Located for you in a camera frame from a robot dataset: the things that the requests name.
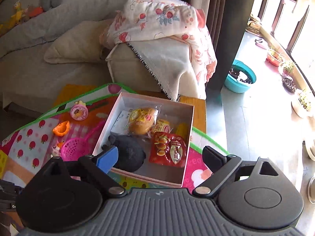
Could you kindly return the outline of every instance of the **fringe edge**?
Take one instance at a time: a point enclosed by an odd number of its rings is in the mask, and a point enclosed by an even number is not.
[[[126,42],[126,44],[129,46],[129,48],[132,49],[132,51],[136,54],[136,56],[138,57],[138,59],[140,59],[141,63],[144,64],[144,66],[146,67],[146,69],[149,71],[149,73],[154,77],[154,79],[157,81],[160,89],[163,91],[163,93],[168,97],[168,99],[174,101],[174,99],[167,93],[167,91],[163,88],[162,84],[160,83],[160,81],[157,79],[157,77],[153,74],[152,70],[149,68],[147,62],[140,56],[140,54],[136,51],[136,49],[129,43]],[[180,95],[177,95],[177,99],[176,101],[178,102],[180,99]]]

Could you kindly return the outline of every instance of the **beige cushion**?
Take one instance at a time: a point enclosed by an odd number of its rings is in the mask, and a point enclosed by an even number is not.
[[[50,46],[51,43],[40,44],[0,58],[3,106],[14,102],[30,110],[47,112],[67,84],[101,86],[111,82],[106,61],[48,64],[43,57]]]
[[[112,21],[81,22],[53,42],[46,51],[44,60],[51,64],[102,62],[100,57],[106,57],[109,50],[102,49],[99,36]]]

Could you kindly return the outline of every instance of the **white box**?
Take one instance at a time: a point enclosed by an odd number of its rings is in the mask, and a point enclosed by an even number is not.
[[[114,126],[111,128],[111,133],[127,135],[128,134],[128,121],[131,111],[121,111]]]
[[[141,107],[155,107],[161,105],[160,115],[167,115],[170,118],[176,118],[176,123],[186,123],[189,128],[189,136],[193,126],[193,114],[194,106],[190,104],[184,104],[179,102],[173,102],[163,98],[155,98],[150,96],[143,96],[133,93],[120,93],[117,101],[115,102],[111,113],[109,114],[105,126],[100,134],[100,137],[95,146],[93,155],[97,155],[102,152],[102,145],[107,143],[110,131],[117,120],[118,116],[123,110],[129,110],[129,108],[137,109]],[[189,151],[189,137],[185,140],[187,146],[187,155]],[[166,165],[158,165],[149,163],[149,157],[151,152],[151,143],[141,144],[146,153],[146,159],[143,165],[137,171],[130,173],[120,169],[112,168],[111,171],[123,176],[135,178],[148,183],[159,184],[166,187],[181,187],[184,180],[185,169],[184,168],[171,167]]]

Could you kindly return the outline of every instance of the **red snack bag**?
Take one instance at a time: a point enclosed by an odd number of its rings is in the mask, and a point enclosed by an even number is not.
[[[149,162],[183,168],[186,156],[187,147],[181,136],[166,132],[153,135]]]

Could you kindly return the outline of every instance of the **yellow stuffed animal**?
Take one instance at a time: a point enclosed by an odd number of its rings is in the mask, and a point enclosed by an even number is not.
[[[11,18],[7,22],[0,24],[0,36],[6,34],[12,28],[14,28],[15,25],[17,25],[21,22],[21,19],[25,13],[25,11],[23,9],[21,9],[21,2],[18,0],[14,4],[13,8],[15,8],[16,13],[14,15],[12,15]]]

